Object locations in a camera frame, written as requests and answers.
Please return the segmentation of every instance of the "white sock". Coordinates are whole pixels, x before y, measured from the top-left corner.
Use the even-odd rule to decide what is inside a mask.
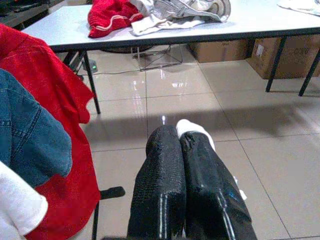
[[[190,122],[187,119],[181,119],[180,121],[178,121],[175,128],[178,133],[179,139],[184,133],[187,133],[187,132],[199,132],[199,133],[205,134],[209,139],[212,149],[216,151],[216,147],[212,137],[202,126],[195,124],[193,122]]]

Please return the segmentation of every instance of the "cardboard box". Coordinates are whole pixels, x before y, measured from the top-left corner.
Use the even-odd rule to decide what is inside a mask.
[[[191,43],[189,48],[199,63],[243,60],[248,50],[248,40]]]
[[[280,45],[280,38],[256,39],[247,62],[263,78],[268,79]],[[288,37],[275,73],[276,79],[307,76],[320,47],[320,35]],[[320,73],[320,64],[314,76]]]

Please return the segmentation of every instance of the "red jacket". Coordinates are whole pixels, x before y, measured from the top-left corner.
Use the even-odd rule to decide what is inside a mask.
[[[130,27],[143,17],[129,0],[93,0],[88,14],[89,37],[104,37],[114,30]]]
[[[41,224],[29,240],[64,240],[88,222],[100,192],[88,140],[79,123],[90,119],[91,91],[40,39],[0,24],[0,68],[10,72],[55,119],[72,141],[72,169],[36,188],[48,201]]]

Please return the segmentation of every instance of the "white table top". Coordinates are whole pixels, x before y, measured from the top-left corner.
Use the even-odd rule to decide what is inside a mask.
[[[133,36],[131,27],[127,27],[100,38],[88,37],[87,16],[91,5],[65,6],[23,32],[44,40],[54,51],[320,34],[319,16],[284,9],[277,2],[231,0],[231,15],[226,23],[161,30],[143,36]]]

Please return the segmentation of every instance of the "denim jacket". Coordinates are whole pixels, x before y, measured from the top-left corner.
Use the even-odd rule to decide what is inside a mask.
[[[0,161],[33,188],[72,167],[63,126],[7,71],[0,69]]]

